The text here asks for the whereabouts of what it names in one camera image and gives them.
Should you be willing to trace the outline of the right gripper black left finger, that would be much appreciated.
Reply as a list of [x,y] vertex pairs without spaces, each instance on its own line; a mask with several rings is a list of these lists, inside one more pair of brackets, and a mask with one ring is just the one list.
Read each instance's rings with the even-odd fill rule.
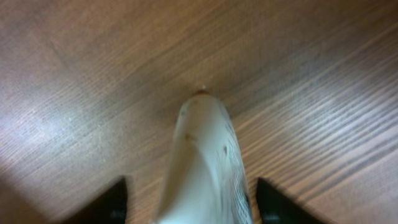
[[127,183],[119,178],[108,190],[90,202],[63,224],[125,224],[127,217]]

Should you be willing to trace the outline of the white cream tube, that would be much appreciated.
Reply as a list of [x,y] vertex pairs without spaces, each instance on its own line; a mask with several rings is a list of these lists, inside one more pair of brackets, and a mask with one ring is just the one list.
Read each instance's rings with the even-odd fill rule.
[[181,107],[154,223],[253,223],[236,133],[205,90]]

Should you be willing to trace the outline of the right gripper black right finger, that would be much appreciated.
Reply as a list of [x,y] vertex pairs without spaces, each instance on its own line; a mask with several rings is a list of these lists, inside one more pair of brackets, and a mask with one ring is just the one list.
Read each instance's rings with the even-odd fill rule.
[[256,202],[265,224],[324,224],[267,179],[258,178]]

